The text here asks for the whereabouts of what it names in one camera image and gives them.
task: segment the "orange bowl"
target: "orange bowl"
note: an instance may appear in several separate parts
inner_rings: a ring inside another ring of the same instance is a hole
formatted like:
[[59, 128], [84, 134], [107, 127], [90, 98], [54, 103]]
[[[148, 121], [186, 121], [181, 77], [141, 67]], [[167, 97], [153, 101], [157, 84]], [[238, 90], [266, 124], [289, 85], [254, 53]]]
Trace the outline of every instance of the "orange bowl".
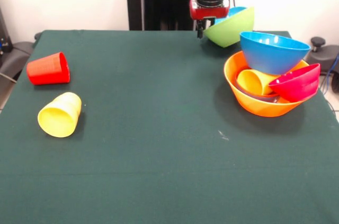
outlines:
[[[308, 64], [302, 60], [293, 69], [291, 69], [291, 71], [304, 68], [306, 66], [308, 66]], [[301, 103], [309, 100], [314, 95], [316, 95], [315, 93], [309, 98], [298, 102], [289, 102], [283, 98], [279, 98], [279, 100], [276, 103], [258, 100], [241, 92], [235, 86], [237, 74], [239, 73], [239, 71], [245, 68], [248, 68], [248, 64], [246, 63], [243, 52], [240, 51], [227, 59], [224, 66], [224, 74], [239, 104], [245, 110], [252, 114], [256, 114], [261, 117], [279, 117], [281, 115], [288, 113], [296, 106], [300, 105]]]

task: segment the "red cup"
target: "red cup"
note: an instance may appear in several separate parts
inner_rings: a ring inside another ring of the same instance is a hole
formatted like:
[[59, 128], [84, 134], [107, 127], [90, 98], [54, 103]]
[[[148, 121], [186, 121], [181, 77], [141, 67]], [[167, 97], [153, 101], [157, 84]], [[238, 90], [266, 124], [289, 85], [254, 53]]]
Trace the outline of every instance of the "red cup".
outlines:
[[33, 85], [69, 83], [70, 73], [62, 52], [27, 64], [27, 75]]
[[302, 101], [318, 91], [320, 64], [288, 72], [269, 83], [269, 87], [285, 100]]

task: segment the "dark green felt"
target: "dark green felt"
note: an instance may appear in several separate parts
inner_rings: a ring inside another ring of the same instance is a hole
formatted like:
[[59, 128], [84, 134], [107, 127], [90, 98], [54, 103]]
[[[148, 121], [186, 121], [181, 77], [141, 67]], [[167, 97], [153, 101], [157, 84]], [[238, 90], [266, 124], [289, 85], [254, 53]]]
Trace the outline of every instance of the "dark green felt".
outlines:
[[[72, 81], [23, 73], [0, 114], [0, 223], [339, 223], [325, 99], [244, 111], [222, 72], [238, 50], [195, 32], [44, 32], [30, 59], [63, 51]], [[66, 91], [78, 127], [52, 138], [37, 114]]]

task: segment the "yellow cup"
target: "yellow cup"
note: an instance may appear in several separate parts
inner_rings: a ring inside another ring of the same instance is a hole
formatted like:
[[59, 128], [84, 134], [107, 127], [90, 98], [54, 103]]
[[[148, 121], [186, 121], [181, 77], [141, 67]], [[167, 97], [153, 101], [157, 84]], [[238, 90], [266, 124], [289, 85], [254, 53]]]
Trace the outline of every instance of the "yellow cup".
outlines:
[[81, 112], [81, 99], [75, 93], [64, 93], [47, 104], [38, 114], [39, 126], [53, 137], [70, 136]]
[[266, 95], [272, 92], [269, 83], [279, 76], [262, 73], [255, 69], [244, 69], [238, 75], [238, 84], [255, 95]]

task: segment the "pink bowl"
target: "pink bowl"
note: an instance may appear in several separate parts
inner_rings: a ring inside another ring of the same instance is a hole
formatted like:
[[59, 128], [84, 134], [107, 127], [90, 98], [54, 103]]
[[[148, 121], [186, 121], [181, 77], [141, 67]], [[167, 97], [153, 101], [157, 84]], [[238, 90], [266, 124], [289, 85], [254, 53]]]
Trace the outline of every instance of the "pink bowl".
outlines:
[[269, 83], [269, 87], [290, 102], [302, 101], [318, 90], [320, 64], [290, 71]]

